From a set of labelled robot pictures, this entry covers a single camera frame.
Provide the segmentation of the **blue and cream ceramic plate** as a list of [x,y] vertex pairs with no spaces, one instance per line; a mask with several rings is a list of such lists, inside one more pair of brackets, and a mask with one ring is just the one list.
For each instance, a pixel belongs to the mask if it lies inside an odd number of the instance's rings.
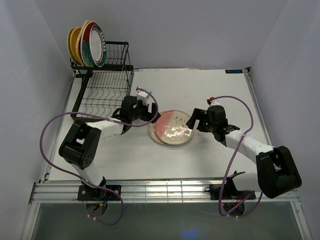
[[156,134],[155,132],[155,124],[154,123],[150,123],[148,125],[148,133],[149,133],[149,136],[155,141],[157,142],[158,144],[161,144],[161,145],[166,145],[165,142],[163,142]]

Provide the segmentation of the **pink and cream ceramic plate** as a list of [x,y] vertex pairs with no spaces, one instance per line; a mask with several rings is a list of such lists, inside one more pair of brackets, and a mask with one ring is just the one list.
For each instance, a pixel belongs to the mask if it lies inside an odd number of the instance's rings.
[[191,118],[182,110],[168,110],[160,113],[155,122],[154,133],[166,145],[182,145],[193,137],[193,130],[187,126]]

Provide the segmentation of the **white plate with green rim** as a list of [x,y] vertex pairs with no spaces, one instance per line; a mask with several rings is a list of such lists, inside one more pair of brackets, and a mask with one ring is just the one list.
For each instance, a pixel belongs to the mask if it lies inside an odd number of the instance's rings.
[[90,29],[89,47],[95,65],[102,67],[107,57],[106,43],[103,31],[97,24],[94,24]]

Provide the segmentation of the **red and teal floral plate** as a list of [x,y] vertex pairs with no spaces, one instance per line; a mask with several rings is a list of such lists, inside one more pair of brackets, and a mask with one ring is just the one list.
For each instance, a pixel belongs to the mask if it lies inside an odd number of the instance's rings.
[[91,29],[96,24],[95,21],[89,21],[85,26],[80,39],[80,53],[85,67],[96,67],[90,50]]

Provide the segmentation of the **orange square woven tray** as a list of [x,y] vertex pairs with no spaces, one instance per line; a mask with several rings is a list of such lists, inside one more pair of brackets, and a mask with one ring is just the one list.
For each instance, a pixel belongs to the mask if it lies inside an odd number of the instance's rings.
[[80,46],[81,46],[81,36],[82,36],[83,30],[84,30],[84,27],[88,22],[91,22],[91,21],[90,20],[86,20],[84,22],[84,24],[82,25],[80,33],[79,33],[78,38],[77,38],[77,43],[76,43],[76,54],[77,54],[77,57],[78,57],[78,59],[80,61],[80,64],[82,66],[84,66],[84,67],[85,67],[85,65],[84,65],[84,62],[83,62],[82,57],[81,57]]

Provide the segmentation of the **orange round woven plate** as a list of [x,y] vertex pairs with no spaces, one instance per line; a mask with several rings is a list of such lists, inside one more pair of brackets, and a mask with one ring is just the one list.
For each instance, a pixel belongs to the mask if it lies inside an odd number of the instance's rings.
[[70,39],[69,39],[70,50],[71,50],[72,56],[74,58],[73,61],[75,63],[77,63],[78,65],[80,65],[81,63],[80,63],[79,58],[76,53],[76,46],[77,46],[77,39],[78,39],[78,36],[79,36],[81,29],[82,29],[81,27],[74,28],[70,34]]

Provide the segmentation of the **green-rimmed round bamboo plate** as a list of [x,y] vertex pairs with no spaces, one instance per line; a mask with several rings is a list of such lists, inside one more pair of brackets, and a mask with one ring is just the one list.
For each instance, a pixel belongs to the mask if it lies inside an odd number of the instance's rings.
[[69,53],[70,58],[73,57],[72,50],[71,50],[71,44],[70,44],[71,34],[72,34],[73,30],[74,30],[74,28],[71,28],[67,34],[67,49],[68,49],[68,53]]

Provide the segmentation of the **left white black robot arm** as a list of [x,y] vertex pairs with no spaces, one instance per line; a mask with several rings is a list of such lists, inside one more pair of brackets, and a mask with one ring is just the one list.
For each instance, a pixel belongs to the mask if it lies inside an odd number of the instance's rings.
[[135,96],[124,97],[121,107],[110,118],[95,122],[75,121],[59,148],[59,155],[77,171],[95,200],[106,195],[105,178],[94,164],[100,141],[123,135],[131,128],[155,123],[161,116],[152,92],[140,87],[136,91]]

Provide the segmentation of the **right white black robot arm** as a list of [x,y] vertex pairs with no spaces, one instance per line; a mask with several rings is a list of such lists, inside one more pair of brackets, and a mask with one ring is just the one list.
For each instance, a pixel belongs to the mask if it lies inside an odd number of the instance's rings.
[[186,125],[199,132],[211,133],[214,139],[256,165],[255,173],[245,171],[226,173],[217,189],[219,199],[237,199],[244,192],[260,192],[274,199],[302,186],[302,179],[290,150],[262,143],[229,124],[224,107],[217,98],[207,100],[208,108],[195,108]]

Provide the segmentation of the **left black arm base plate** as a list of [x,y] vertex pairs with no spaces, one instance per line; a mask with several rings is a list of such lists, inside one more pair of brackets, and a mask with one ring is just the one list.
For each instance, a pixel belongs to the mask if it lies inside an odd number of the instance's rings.
[[100,188],[93,188],[88,185],[81,185],[78,188],[77,200],[78,201],[119,201],[120,198],[114,193],[102,190]]

